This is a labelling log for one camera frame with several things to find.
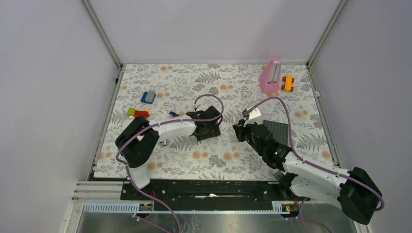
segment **green block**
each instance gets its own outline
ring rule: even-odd
[[[129,108],[129,110],[127,110],[127,114],[129,116],[134,116],[135,113],[136,113],[136,109],[134,109],[134,108]]]

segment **gray wall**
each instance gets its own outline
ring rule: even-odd
[[[313,65],[346,168],[383,193],[374,233],[410,232],[412,2],[349,1]]]
[[[2,0],[0,25],[0,232],[58,232],[116,68],[79,0]]]
[[[306,61],[339,0],[91,0],[120,59]]]

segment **floral tablecloth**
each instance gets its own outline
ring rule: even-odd
[[[151,178],[273,181],[275,170],[263,163],[252,148],[236,140],[232,124],[241,119],[244,108],[269,96],[281,97],[292,120],[292,138],[301,155],[332,164],[329,147],[316,106],[305,65],[282,65],[282,76],[295,78],[293,92],[262,94],[258,77],[262,65],[207,64],[128,64],[95,167],[97,178],[124,178],[124,166],[115,160],[115,140],[130,123],[127,110],[149,109],[148,120],[169,119],[169,111],[180,115],[193,111],[194,100],[211,93],[223,100],[225,112],[220,125],[222,135],[197,142],[181,136],[157,145],[147,164]],[[144,91],[153,90],[153,105],[141,103]],[[220,104],[201,98],[199,110]],[[262,119],[287,123],[282,105],[270,100],[259,107]]]

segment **gray block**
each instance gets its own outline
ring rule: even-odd
[[[288,125],[284,123],[263,120],[263,125],[265,125],[270,132],[273,134],[273,138],[283,145],[288,145],[289,142],[289,130]]]
[[[156,93],[154,91],[148,91],[146,98],[144,98],[144,100],[146,102],[153,102],[153,99],[155,98]]]

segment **floral pattern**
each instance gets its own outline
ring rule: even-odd
[[[295,78],[293,92],[279,90],[262,94],[258,77],[265,66],[218,64],[128,64],[120,84],[103,147],[95,167],[95,177],[126,177],[124,166],[115,160],[115,140],[130,123],[127,109],[148,109],[148,120],[167,120],[169,111],[180,116],[194,110],[194,100],[211,93],[222,99],[225,112],[220,125],[222,135],[198,142],[193,136],[167,140],[155,147],[147,169],[152,178],[263,180],[275,179],[276,170],[268,167],[246,143],[237,141],[232,124],[242,118],[242,110],[270,97],[281,97],[291,116],[292,138],[296,150],[304,156],[332,164],[325,132],[304,65],[283,65],[282,76]],[[144,91],[153,90],[153,104],[140,102]],[[198,101],[199,109],[214,105],[214,98]],[[287,123],[283,107],[269,101],[259,107],[262,119]]]

